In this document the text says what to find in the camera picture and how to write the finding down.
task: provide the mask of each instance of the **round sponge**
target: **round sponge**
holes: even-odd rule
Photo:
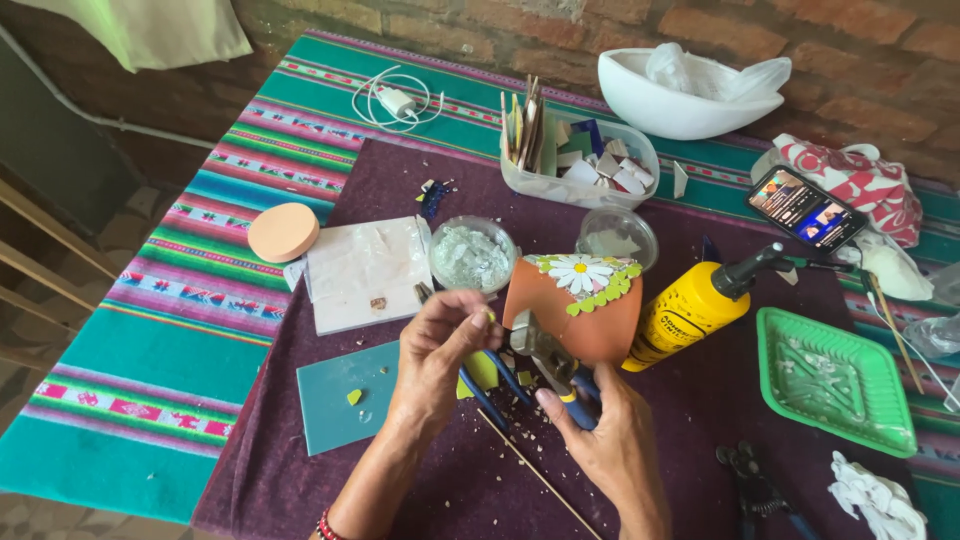
[[[247,231],[250,249],[267,262],[286,262],[310,249],[320,222],[313,210],[301,203],[287,203],[256,216]]]

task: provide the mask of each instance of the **phone screen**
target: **phone screen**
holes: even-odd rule
[[[866,224],[859,214],[832,200],[788,169],[774,169],[747,202],[803,242],[829,253]]]

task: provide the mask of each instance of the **red bracelet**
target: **red bracelet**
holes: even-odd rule
[[[344,540],[340,537],[339,534],[333,531],[330,528],[330,524],[326,522],[326,514],[330,512],[330,509],[324,510],[324,515],[320,516],[320,521],[317,522],[317,536],[320,536],[325,540]]]

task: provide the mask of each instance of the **white bowl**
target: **white bowl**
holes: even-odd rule
[[[600,89],[617,116],[638,130],[676,140],[708,138],[737,130],[783,103],[783,96],[748,103],[712,101],[658,85],[646,78],[653,49],[616,49],[600,55]],[[714,80],[737,71],[722,63],[687,55],[694,75]]]

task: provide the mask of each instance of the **wooden skewer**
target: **wooden skewer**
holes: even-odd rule
[[[880,289],[880,282],[873,273],[870,274],[870,284],[874,286],[876,298],[880,300],[880,308],[883,309],[883,314],[886,316],[887,322],[890,323],[890,326],[895,329],[897,327],[897,323],[894,322],[894,316],[890,313],[890,308],[887,307],[887,299],[883,297],[883,290]],[[910,372],[910,377],[913,378],[913,383],[917,385],[917,391],[923,395],[924,387],[920,383],[920,376],[917,375],[917,370],[913,367],[913,359],[910,358],[910,355],[906,352],[906,347],[903,345],[903,340],[900,338],[899,331],[894,331],[894,339],[897,340],[897,346],[900,347],[900,354],[903,355],[903,361],[906,362],[906,369]]]
[[[503,442],[507,443],[507,446],[509,446],[510,449],[513,450],[514,453],[516,453],[516,456],[519,457],[521,461],[523,461],[524,463],[526,463],[526,464],[527,464],[527,467],[530,467],[530,470],[533,471],[535,475],[537,475],[537,478],[539,478],[540,481],[542,481],[543,484],[546,485],[546,487],[547,487],[554,495],[557,496],[557,499],[560,499],[560,502],[563,503],[564,506],[566,506],[566,509],[567,509],[567,510],[570,510],[570,513],[572,513],[572,514],[574,515],[574,517],[576,517],[578,520],[580,520],[580,523],[584,524],[584,527],[586,527],[587,530],[589,530],[590,533],[593,534],[593,536],[596,536],[597,540],[603,540],[603,538],[602,538],[599,534],[597,534],[597,531],[596,531],[596,530],[593,530],[593,527],[591,527],[591,526],[587,523],[587,521],[585,521],[584,518],[581,517],[580,514],[579,514],[576,510],[573,509],[573,506],[570,506],[570,503],[568,503],[568,502],[566,501],[566,499],[564,499],[564,496],[561,495],[561,494],[559,494],[559,493],[557,493],[557,490],[554,489],[552,485],[550,485],[550,482],[548,482],[547,479],[545,479],[542,474],[540,474],[540,471],[538,471],[537,468],[533,466],[533,464],[530,462],[530,460],[527,459],[526,457],[524,457],[523,454],[520,453],[520,449],[517,448],[516,446],[514,446],[514,443],[510,442],[510,439],[508,439],[507,436],[503,434],[503,431],[501,431],[500,428],[498,428],[498,427],[496,426],[496,424],[494,424],[493,422],[491,422],[490,417],[487,416],[487,414],[486,414],[484,411],[480,410],[479,408],[477,409],[477,412],[480,413],[480,416],[483,416],[483,419],[487,421],[487,424],[490,424],[490,427],[493,428],[494,431],[496,431],[496,434],[500,435],[500,438],[503,439]]]

